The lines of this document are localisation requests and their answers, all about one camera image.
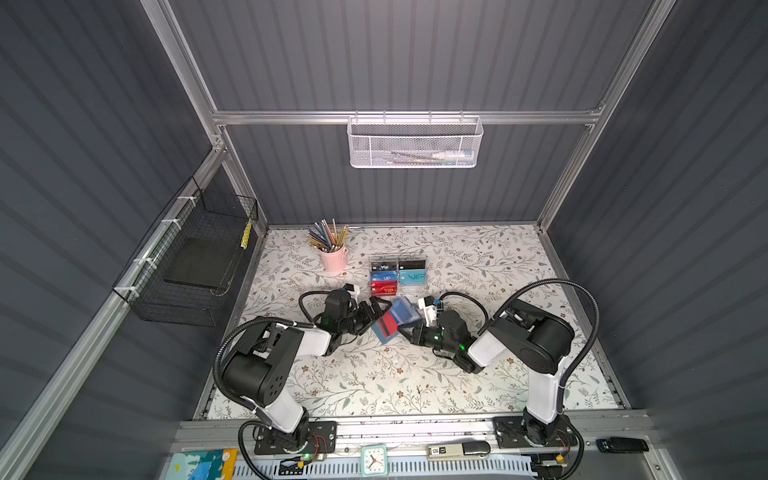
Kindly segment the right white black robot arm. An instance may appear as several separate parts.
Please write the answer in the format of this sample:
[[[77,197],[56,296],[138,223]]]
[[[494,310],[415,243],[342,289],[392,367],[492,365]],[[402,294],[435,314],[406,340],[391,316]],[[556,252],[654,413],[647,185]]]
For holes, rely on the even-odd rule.
[[[454,310],[440,312],[432,325],[418,320],[400,325],[398,331],[410,343],[432,349],[470,374],[481,373],[502,354],[514,355],[529,369],[522,420],[527,441],[545,446],[565,426],[560,383],[575,331],[562,319],[515,299],[503,306],[477,337],[470,334]]]

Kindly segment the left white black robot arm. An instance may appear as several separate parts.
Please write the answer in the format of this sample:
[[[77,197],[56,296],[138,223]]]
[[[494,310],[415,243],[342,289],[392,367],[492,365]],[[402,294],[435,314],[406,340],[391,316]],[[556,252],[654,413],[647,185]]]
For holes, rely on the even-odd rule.
[[[351,284],[305,292],[298,299],[303,322],[257,316],[225,337],[212,367],[215,386],[276,436],[301,443],[309,434],[309,414],[287,390],[295,360],[331,355],[345,336],[361,336],[392,305],[377,296],[361,300]]]

